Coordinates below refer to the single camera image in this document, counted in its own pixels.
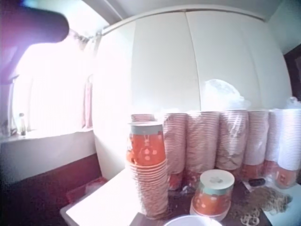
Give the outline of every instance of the curtain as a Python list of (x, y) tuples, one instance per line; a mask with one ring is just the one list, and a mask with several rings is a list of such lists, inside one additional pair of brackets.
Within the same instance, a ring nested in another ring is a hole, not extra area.
[(92, 127), (92, 71), (98, 39), (71, 31), (60, 43), (34, 45), (25, 52), (13, 94), (17, 126), (19, 113), (24, 113), (27, 131), (64, 134)]
[(82, 127), (92, 128), (92, 90), (93, 90), (93, 74), (95, 71), (96, 55), (98, 52), (99, 43), (101, 40), (101, 35), (96, 35), (91, 38), (87, 43), (84, 52), (86, 57), (89, 59), (88, 67), (90, 69), (90, 75), (87, 78), (85, 84), (85, 97), (83, 104), (83, 114), (82, 114)]

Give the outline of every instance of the plastic bag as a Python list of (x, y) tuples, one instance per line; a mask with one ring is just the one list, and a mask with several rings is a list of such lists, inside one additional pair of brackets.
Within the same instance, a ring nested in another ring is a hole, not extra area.
[(242, 110), (250, 106), (251, 102), (245, 100), (229, 83), (219, 79), (205, 82), (202, 111)]
[(301, 109), (301, 102), (295, 97), (290, 97), (286, 101), (286, 109)]

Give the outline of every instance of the white bowl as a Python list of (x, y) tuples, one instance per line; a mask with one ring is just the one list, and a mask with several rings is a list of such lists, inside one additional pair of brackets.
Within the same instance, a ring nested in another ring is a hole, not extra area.
[(187, 215), (169, 221), (164, 226), (222, 226), (216, 220), (207, 217)]

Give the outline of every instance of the white table surface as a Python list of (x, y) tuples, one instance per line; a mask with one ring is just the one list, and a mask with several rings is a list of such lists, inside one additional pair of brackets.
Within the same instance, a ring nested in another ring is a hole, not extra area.
[[(293, 200), (285, 213), (271, 215), (265, 212), (266, 216), (273, 226), (300, 226), (301, 185), (278, 190), (291, 195)], [(129, 226), (136, 214), (141, 212), (140, 209), (134, 188), (123, 170), (94, 193), (74, 205), (62, 208), (60, 212), (69, 226)]]
[(70, 226), (130, 225), (141, 208), (126, 178), (123, 170), (88, 197), (61, 209), (62, 217)]

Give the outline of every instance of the window sill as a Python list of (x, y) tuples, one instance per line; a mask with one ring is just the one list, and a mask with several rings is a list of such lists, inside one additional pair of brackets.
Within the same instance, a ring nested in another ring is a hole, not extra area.
[(92, 131), (93, 128), (89, 128), (89, 129), (81, 129), (75, 132), (64, 132), (64, 133), (47, 133), (47, 132), (41, 132), (41, 131), (31, 131), (31, 132), (27, 132), (27, 134), (25, 136), (21, 136), (21, 135), (15, 135), (15, 136), (11, 136), (11, 137), (5, 137), (2, 138), (0, 137), (0, 143), (10, 143), (10, 142), (15, 142), (15, 141), (19, 141), (19, 140), (33, 140), (33, 139), (41, 139), (41, 138), (47, 138), (47, 137), (58, 137), (58, 136), (62, 136), (62, 135), (67, 135), (67, 134), (73, 134), (73, 133), (81, 133), (81, 132), (89, 132)]

